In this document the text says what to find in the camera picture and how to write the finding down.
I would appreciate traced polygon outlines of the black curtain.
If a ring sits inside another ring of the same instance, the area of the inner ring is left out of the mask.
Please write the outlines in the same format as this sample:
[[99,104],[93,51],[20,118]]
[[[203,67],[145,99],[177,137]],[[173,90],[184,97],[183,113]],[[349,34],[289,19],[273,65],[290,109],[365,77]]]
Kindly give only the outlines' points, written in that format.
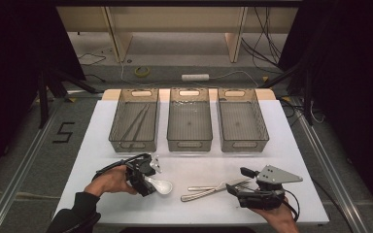
[[303,0],[282,68],[299,62],[315,37],[312,96],[373,195],[373,0]]
[[0,158],[46,70],[85,77],[57,8],[40,0],[0,0]]

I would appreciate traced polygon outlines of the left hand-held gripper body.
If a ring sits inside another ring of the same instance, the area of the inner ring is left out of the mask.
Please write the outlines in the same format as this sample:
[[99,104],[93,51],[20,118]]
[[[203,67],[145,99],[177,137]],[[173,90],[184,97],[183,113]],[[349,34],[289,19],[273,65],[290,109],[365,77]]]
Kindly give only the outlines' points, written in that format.
[[144,177],[144,169],[155,169],[161,173],[162,169],[156,154],[142,153],[124,160],[126,166],[126,178],[129,181],[141,181]]

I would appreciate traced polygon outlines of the smoky clear plastic bin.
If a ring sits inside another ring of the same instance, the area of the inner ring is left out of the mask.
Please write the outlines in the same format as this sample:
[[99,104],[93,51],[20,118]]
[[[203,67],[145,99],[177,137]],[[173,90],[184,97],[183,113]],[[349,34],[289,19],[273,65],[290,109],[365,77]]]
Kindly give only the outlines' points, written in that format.
[[171,88],[167,142],[170,151],[209,151],[213,140],[208,88]]
[[218,89],[220,143],[223,152],[261,152],[269,142],[254,89]]
[[[125,140],[122,135],[129,127],[134,117],[146,104],[150,108],[143,122],[137,141],[132,141],[133,135],[139,125],[138,118],[134,127]],[[109,141],[116,152],[154,152],[156,151],[156,136],[159,115],[159,91],[157,88],[123,89],[114,115]]]

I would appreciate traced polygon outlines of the person's right hand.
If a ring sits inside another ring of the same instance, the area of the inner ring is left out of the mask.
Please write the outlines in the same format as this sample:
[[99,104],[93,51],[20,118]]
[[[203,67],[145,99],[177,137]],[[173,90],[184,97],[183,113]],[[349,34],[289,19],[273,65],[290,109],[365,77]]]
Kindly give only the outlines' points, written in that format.
[[291,209],[285,204],[268,211],[253,209],[253,212],[262,216],[277,233],[299,233]]

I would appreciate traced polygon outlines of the beige wooden furniture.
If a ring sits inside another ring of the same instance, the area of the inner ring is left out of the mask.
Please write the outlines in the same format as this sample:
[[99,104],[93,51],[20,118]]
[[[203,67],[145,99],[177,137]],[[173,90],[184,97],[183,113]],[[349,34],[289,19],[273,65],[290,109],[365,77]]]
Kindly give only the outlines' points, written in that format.
[[289,33],[295,7],[59,7],[68,32],[107,32],[117,61],[127,55],[134,32],[222,33],[229,59],[238,60],[245,33],[259,33],[261,22],[272,33]]

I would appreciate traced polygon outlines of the person's left hand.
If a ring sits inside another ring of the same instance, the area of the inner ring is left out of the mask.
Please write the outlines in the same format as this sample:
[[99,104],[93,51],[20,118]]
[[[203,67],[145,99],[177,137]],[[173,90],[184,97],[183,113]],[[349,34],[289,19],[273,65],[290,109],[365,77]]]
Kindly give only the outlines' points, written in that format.
[[126,192],[135,195],[137,191],[126,181],[126,166],[114,167],[94,179],[84,192],[100,197],[104,193]]

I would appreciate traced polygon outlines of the white power strip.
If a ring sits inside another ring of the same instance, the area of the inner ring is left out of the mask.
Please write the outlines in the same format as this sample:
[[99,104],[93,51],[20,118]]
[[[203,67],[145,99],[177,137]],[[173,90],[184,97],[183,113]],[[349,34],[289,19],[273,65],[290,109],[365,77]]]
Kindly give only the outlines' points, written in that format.
[[209,74],[183,74],[181,79],[183,82],[206,82],[210,76]]

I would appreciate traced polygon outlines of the white ceramic spoon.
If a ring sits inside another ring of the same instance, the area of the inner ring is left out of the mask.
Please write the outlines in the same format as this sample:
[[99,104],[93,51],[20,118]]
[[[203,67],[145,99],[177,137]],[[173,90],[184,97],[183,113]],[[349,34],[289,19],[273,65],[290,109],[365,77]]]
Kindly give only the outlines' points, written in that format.
[[173,185],[168,181],[155,180],[151,177],[144,177],[144,180],[153,187],[152,192],[157,191],[159,194],[167,195],[173,189]]

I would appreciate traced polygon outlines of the metal chopstick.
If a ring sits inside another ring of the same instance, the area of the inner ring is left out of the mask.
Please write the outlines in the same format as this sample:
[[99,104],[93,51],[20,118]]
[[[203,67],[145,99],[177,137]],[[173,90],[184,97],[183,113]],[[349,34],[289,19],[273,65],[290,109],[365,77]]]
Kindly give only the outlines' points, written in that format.
[[130,133],[130,131],[134,127],[135,123],[137,122],[138,118],[141,116],[142,113],[144,113],[148,109],[148,107],[149,107],[149,104],[146,104],[143,107],[143,109],[138,113],[138,115],[136,117],[134,117],[133,121],[131,122],[131,124],[129,125],[129,127],[126,129],[126,131],[122,135],[122,137],[121,137],[122,141],[125,140],[125,138],[127,137],[127,135]]
[[148,113],[149,108],[150,108],[150,104],[147,104],[146,107],[145,107],[145,110],[143,111],[143,113],[142,113],[142,115],[141,115],[141,119],[140,119],[140,121],[139,121],[139,125],[138,125],[138,127],[137,127],[137,129],[136,129],[136,131],[135,131],[135,133],[134,133],[134,135],[133,135],[133,138],[132,138],[132,141],[134,141],[134,142],[137,141],[137,137],[138,137],[138,135],[139,135],[139,133],[140,133],[140,131],[141,131],[141,128],[142,128],[143,122],[144,122],[144,120],[145,120],[145,117],[146,117],[146,115],[147,115],[147,113]]

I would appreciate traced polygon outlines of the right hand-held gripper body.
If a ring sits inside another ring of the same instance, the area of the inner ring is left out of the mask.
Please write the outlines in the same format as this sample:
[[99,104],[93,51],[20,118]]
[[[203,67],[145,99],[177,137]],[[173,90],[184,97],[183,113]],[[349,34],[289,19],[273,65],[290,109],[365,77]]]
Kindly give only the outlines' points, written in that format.
[[258,189],[244,197],[238,197],[242,208],[273,210],[279,208],[285,199],[284,183],[298,183],[300,176],[272,165],[266,165],[255,177]]

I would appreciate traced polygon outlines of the yellow tape roll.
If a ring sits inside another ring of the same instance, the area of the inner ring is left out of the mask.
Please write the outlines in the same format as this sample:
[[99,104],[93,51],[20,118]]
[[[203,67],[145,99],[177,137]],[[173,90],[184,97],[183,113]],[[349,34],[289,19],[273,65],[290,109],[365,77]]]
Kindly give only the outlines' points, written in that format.
[[150,73],[150,71],[149,67],[140,66],[134,70],[134,74],[138,78],[144,78]]

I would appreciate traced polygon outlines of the metal floor rail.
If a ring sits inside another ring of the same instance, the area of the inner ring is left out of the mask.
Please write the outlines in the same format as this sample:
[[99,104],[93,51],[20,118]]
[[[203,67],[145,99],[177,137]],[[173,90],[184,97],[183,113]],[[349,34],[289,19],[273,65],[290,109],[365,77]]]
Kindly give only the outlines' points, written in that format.
[[45,142],[47,135],[51,129],[52,123],[57,116],[59,106],[54,106],[49,113],[47,122],[43,124],[43,127],[40,128],[34,137],[34,140],[31,143],[31,146],[28,148],[28,151],[24,158],[21,160],[14,176],[7,188],[0,195],[0,226],[2,225],[9,209],[14,203],[17,193],[23,184],[33,162],[35,161],[42,144]]
[[317,131],[312,125],[313,121],[308,119],[308,116],[311,113],[311,105],[308,103],[302,103],[298,97],[291,97],[291,102],[296,106],[303,105],[302,111],[297,112],[300,125],[302,126],[314,153],[321,164],[322,170],[337,200],[338,209],[345,217],[345,220],[350,225],[353,233],[368,233],[368,228],[365,226],[353,198],[344,186],[338,172],[330,161]]

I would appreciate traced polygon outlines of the metal fork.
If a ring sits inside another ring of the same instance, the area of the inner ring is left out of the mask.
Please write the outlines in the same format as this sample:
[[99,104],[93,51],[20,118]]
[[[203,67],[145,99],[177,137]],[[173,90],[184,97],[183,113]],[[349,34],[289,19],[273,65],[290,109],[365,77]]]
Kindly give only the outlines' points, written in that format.
[[198,199],[198,198],[201,198],[201,197],[204,197],[204,196],[207,196],[207,195],[210,195],[212,193],[222,191],[222,190],[225,190],[225,189],[226,189],[226,187],[217,188],[217,189],[209,189],[209,190],[204,190],[204,191],[193,191],[193,194],[182,195],[181,196],[181,201],[182,202],[192,201],[192,200],[195,200],[195,199]]
[[204,190],[209,190],[209,189],[217,189],[217,188],[226,187],[228,184],[235,185],[239,183],[244,183],[244,182],[247,182],[248,180],[249,179],[247,178],[240,178],[240,179],[234,179],[230,181],[223,181],[214,186],[190,186],[187,188],[187,190],[188,191],[204,191]]

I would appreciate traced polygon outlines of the black metal stand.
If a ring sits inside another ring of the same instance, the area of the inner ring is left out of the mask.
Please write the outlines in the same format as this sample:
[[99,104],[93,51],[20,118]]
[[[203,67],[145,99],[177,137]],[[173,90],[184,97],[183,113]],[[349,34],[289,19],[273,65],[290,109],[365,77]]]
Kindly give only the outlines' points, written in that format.
[[260,88],[269,88],[274,86],[277,83],[284,81],[287,78],[292,78],[291,84],[294,83],[303,83],[303,115],[306,118],[307,122],[313,124],[313,114],[312,114],[312,78],[309,72],[308,65],[305,62],[298,62],[293,67],[286,70],[283,74],[277,76],[272,81],[264,83]]
[[63,81],[71,83],[92,94],[100,93],[100,90],[83,83],[82,81],[61,70],[52,68],[43,70],[38,78],[38,93],[41,111],[40,128],[43,128],[49,120],[50,112],[48,104],[48,91],[50,91],[55,98],[64,98],[67,96],[67,90],[62,84]]

